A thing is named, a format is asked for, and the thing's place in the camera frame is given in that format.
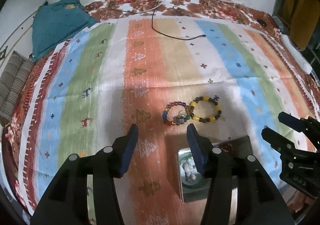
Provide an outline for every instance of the teal cloth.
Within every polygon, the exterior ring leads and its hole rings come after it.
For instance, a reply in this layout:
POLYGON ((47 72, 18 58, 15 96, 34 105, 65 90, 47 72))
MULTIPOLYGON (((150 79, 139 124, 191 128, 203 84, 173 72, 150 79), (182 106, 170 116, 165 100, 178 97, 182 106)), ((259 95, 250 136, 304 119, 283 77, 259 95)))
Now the teal cloth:
POLYGON ((46 1, 37 11, 32 26, 32 57, 36 62, 57 44, 73 37, 97 20, 84 12, 80 0, 46 1))

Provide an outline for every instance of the bed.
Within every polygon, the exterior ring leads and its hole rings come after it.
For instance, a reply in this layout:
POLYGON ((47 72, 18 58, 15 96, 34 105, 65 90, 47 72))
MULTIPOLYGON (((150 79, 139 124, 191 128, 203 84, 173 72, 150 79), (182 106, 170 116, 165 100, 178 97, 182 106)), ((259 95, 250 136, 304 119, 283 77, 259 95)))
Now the bed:
MULTIPOLYGON (((212 142, 249 135, 292 212, 310 202, 288 193, 279 179, 280 154, 262 140, 268 126, 315 151, 310 141, 282 125, 278 113, 319 120, 318 86, 280 40, 270 15, 231 0, 100 0, 85 6, 99 23, 59 44, 34 66, 2 134, 4 167, 12 191, 32 215, 55 173, 72 153, 95 154, 123 136, 132 123, 139 140, 128 173, 116 180, 125 224, 199 224, 205 200, 179 197, 176 154, 188 147, 186 124, 168 126, 170 102, 216 98, 222 116, 194 123, 212 142)), ((208 108, 197 108, 199 115, 208 108)), ((92 179, 88 212, 95 224, 92 179)), ((235 218, 235 201, 230 222, 235 218)))

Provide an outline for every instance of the screw head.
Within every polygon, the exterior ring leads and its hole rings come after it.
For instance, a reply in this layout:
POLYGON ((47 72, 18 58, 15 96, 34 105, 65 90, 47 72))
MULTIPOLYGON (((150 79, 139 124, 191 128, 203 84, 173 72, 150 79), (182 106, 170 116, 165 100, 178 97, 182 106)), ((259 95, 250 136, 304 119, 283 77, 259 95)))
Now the screw head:
POLYGON ((111 153, 112 150, 113 150, 112 147, 105 147, 105 148, 103 149, 103 152, 105 152, 105 153, 111 153))
POLYGON ((256 157, 255 157, 255 156, 253 156, 253 155, 249 155, 249 156, 247 156, 247 159, 248 159, 250 162, 254 162, 254 161, 256 161, 256 157))
POLYGON ((220 148, 213 148, 212 152, 215 154, 220 154, 221 153, 221 149, 220 148))
POLYGON ((70 161, 74 161, 74 160, 76 160, 77 158, 78 158, 78 156, 77 156, 76 154, 72 154, 72 155, 69 156, 69 160, 70 160, 70 161))

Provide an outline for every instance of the yellow beaded bracelet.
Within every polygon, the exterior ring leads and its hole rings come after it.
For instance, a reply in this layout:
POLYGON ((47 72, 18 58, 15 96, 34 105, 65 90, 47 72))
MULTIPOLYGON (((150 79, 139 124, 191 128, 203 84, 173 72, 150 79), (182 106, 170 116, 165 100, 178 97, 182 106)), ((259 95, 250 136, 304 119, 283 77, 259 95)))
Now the yellow beaded bracelet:
POLYGON ((213 98, 210 98, 209 96, 196 97, 192 102, 190 102, 190 106, 189 106, 188 110, 189 110, 189 115, 193 120, 197 120, 197 121, 202 122, 202 123, 213 122, 216 119, 220 118, 221 113, 222 113, 221 107, 217 103, 217 101, 215 99, 213 99, 213 98), (202 118, 202 117, 199 117, 198 115, 195 115, 193 113, 193 110, 195 109, 195 106, 197 105, 197 103, 199 101, 205 101, 205 102, 213 103, 215 105, 218 113, 215 116, 211 115, 210 117, 205 117, 205 118, 202 118))

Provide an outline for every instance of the blanket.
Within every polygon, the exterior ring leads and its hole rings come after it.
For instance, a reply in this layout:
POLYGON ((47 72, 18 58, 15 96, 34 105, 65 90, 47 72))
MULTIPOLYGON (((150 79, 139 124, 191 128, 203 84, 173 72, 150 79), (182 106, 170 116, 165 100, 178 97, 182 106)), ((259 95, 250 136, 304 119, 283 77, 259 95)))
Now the blanket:
MULTIPOLYGON (((106 7, 102 1, 91 10, 104 16, 106 7)), ((316 90, 273 28, 269 35, 260 26, 239 24, 237 17, 194 15, 158 14, 154 26, 175 37, 205 38, 168 38, 151 29, 149 15, 131 15, 85 29, 39 60, 4 132, 4 143, 12 147, 14 188, 31 214, 71 153, 95 154, 136 123, 139 141, 129 171, 115 181, 125 223, 200 223, 205 201, 183 204, 178 196, 175 155, 188 147, 186 125, 166 126, 161 118, 169 102, 189 103, 198 96, 214 97, 222 108, 214 123, 190 120, 199 134, 212 142, 249 135, 254 154, 285 191, 280 155, 262 140, 261 130, 268 126, 296 148, 314 151, 303 134, 279 123, 277 115, 285 111, 319 119, 316 90)), ((200 104, 196 110, 202 116, 213 109, 200 104)), ((90 177, 87 195, 95 224, 90 177)))

